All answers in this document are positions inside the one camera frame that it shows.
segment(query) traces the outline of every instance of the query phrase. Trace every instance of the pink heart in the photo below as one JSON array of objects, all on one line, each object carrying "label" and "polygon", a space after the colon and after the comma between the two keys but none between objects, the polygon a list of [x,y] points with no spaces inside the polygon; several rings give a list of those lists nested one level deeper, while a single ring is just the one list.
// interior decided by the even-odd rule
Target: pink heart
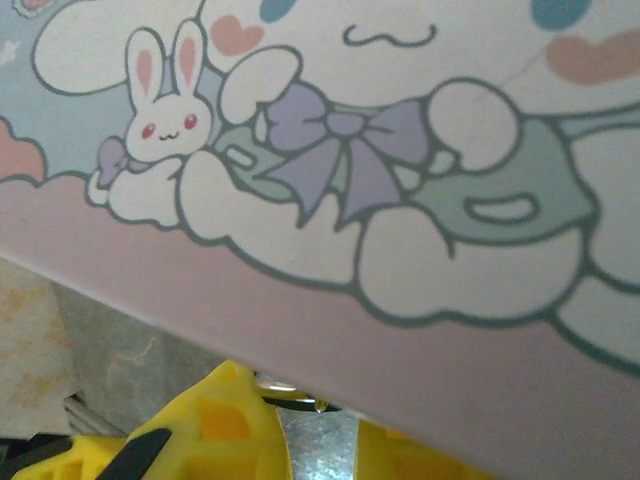
[{"label": "pink heart", "polygon": [[640,73],[640,29],[593,44],[561,36],[547,48],[549,68],[576,85],[599,85]]},{"label": "pink heart", "polygon": [[243,28],[236,17],[226,15],[213,22],[209,34],[218,51],[232,57],[255,48],[264,36],[264,29],[256,26]]},{"label": "pink heart", "polygon": [[22,0],[22,5],[27,10],[36,10],[38,8],[44,7],[47,3],[52,0]]}]

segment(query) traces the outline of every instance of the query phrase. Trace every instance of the bunny ear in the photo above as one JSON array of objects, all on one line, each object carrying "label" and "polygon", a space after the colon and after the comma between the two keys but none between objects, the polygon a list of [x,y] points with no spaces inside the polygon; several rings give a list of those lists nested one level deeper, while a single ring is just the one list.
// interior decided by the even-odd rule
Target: bunny ear
[{"label": "bunny ear", "polygon": [[127,45],[127,75],[136,110],[150,105],[162,86],[164,51],[160,39],[146,28],[136,30]]},{"label": "bunny ear", "polygon": [[173,49],[173,69],[181,95],[193,95],[202,71],[204,39],[202,30],[193,20],[182,23]]}]

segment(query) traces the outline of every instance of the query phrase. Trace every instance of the cartoon mouth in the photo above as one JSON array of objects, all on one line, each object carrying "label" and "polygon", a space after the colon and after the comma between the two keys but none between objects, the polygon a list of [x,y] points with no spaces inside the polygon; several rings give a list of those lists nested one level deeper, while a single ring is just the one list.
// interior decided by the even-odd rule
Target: cartoon mouth
[{"label": "cartoon mouth", "polygon": [[481,222],[507,225],[527,222],[540,211],[535,197],[526,193],[495,200],[467,198],[464,209]]},{"label": "cartoon mouth", "polygon": [[176,132],[173,135],[171,135],[170,133],[167,133],[164,137],[160,135],[158,138],[164,142],[165,140],[173,140],[174,138],[178,138],[179,136],[180,136],[180,132]]},{"label": "cartoon mouth", "polygon": [[547,47],[552,72],[575,85],[599,85],[640,73],[640,29],[593,44],[561,36]]},{"label": "cartoon mouth", "polygon": [[396,37],[386,34],[380,33],[378,35],[373,35],[371,37],[363,38],[361,40],[355,40],[351,38],[351,33],[358,28],[357,25],[351,25],[348,27],[342,34],[342,41],[348,47],[363,47],[365,45],[369,45],[374,42],[388,42],[394,47],[398,48],[419,48],[424,47],[425,45],[431,43],[431,41],[436,38],[438,34],[438,27],[434,24],[429,25],[429,35],[422,40],[417,40],[415,42],[403,42],[402,40],[398,40]]}]

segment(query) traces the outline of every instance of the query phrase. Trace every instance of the metal part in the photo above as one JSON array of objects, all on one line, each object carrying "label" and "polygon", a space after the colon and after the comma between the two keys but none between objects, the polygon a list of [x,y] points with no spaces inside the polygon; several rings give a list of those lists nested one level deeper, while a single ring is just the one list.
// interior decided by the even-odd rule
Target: metal part
[{"label": "metal part", "polygon": [[358,418],[347,411],[295,412],[280,409],[296,480],[351,480]]},{"label": "metal part", "polygon": [[72,395],[64,399],[69,426],[74,433],[126,437],[127,434],[114,427],[100,415],[92,411],[82,401],[80,395]]},{"label": "metal part", "polygon": [[267,403],[290,410],[300,410],[305,412],[335,412],[340,408],[331,405],[326,400],[314,397],[308,393],[273,380],[269,377],[256,376],[256,388],[258,393]]}]

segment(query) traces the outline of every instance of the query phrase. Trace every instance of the red bunny eye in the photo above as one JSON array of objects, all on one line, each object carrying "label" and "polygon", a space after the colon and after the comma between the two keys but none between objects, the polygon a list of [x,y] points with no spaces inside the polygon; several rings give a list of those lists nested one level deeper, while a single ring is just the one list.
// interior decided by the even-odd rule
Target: red bunny eye
[{"label": "red bunny eye", "polygon": [[191,130],[198,123],[198,117],[196,117],[193,113],[187,115],[187,118],[184,119],[184,128],[187,130]]},{"label": "red bunny eye", "polygon": [[148,124],[146,127],[144,127],[142,129],[142,138],[149,138],[151,135],[153,135],[153,132],[156,131],[156,126],[154,123],[150,123]]}]

